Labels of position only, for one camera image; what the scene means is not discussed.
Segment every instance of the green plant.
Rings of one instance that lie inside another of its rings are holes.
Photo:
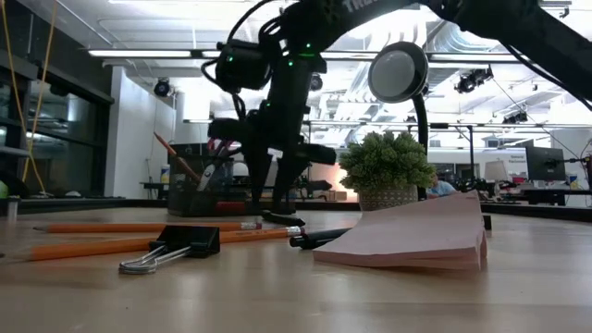
[[[403,190],[410,185],[429,188],[436,168],[427,163],[425,148],[409,133],[396,139],[392,132],[372,132],[364,143],[350,143],[340,157],[340,167],[348,172],[341,184],[356,191]]]

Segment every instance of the plant pot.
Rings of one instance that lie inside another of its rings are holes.
[[[417,186],[405,190],[358,191],[358,200],[365,212],[412,204],[417,202]]]

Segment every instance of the person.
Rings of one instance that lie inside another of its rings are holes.
[[[426,191],[427,199],[436,199],[439,197],[457,193],[457,191],[454,190],[454,187],[452,187],[450,183],[444,180],[438,180],[438,175],[434,175],[433,180],[434,182],[432,184],[432,188],[427,189]]]

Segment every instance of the potted plant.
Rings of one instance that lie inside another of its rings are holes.
[[[349,149],[339,161],[348,173],[341,184],[358,193],[363,211],[416,202],[417,187],[430,187],[436,174],[424,146],[409,133],[395,138],[392,132],[372,132]]]

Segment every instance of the metal clip handle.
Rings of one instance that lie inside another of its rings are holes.
[[[128,260],[119,263],[119,273],[121,274],[151,274],[156,272],[156,269],[163,264],[171,262],[175,259],[184,257],[189,253],[191,247],[182,248],[172,253],[161,255],[167,247],[165,245],[156,250],[136,259]]]

